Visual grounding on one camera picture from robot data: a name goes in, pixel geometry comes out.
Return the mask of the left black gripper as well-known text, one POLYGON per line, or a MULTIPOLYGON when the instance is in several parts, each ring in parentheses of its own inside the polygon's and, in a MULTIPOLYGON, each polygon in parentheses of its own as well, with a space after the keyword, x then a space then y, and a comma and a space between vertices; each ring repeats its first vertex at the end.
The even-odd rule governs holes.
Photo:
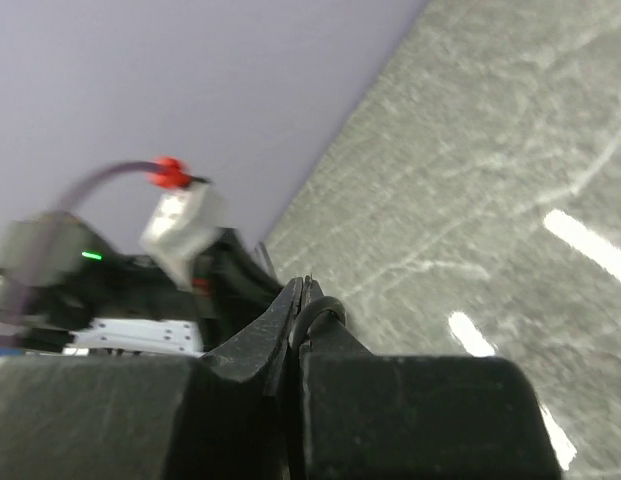
POLYGON ((11 223, 0 244, 0 347, 62 350, 211 350, 260 316, 281 284, 244 249, 235 230, 196 259, 183 291, 147 255, 117 252, 69 214, 19 318, 6 313, 16 270, 40 242, 51 216, 11 223))

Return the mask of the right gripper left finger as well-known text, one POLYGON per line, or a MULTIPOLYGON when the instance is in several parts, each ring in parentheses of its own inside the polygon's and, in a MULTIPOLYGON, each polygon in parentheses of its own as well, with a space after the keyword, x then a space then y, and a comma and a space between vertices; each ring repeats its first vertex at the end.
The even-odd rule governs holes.
POLYGON ((287 479, 277 409, 303 283, 200 357, 0 359, 0 479, 287 479))

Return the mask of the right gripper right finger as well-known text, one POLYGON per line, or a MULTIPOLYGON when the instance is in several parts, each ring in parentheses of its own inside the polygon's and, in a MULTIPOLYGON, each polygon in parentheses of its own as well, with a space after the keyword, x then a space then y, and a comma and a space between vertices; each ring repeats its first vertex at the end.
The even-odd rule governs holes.
POLYGON ((306 279, 292 332, 309 479, 558 479, 535 391, 501 357, 375 355, 306 279))

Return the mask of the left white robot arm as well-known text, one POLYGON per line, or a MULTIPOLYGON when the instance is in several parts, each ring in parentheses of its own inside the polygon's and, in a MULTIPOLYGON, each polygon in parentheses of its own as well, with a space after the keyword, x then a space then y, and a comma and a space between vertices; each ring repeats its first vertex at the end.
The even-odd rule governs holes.
POLYGON ((194 262, 192 288, 179 289, 147 255, 114 250, 88 223, 60 217, 60 232, 20 317, 6 312, 9 279, 52 215, 13 222, 0 247, 0 347, 62 354, 199 356, 230 339, 282 289, 236 232, 194 262))

